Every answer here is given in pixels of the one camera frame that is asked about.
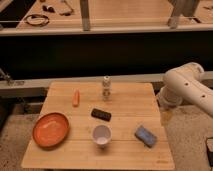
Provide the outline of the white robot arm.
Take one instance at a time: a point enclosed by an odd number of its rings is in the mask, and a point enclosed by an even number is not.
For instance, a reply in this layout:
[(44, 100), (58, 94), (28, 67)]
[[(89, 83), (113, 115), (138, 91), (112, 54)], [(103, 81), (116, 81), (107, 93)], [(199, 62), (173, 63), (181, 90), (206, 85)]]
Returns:
[(168, 70), (163, 76), (164, 86), (157, 94), (160, 106), (169, 110), (186, 100), (213, 118), (213, 90), (201, 83), (204, 73), (196, 62)]

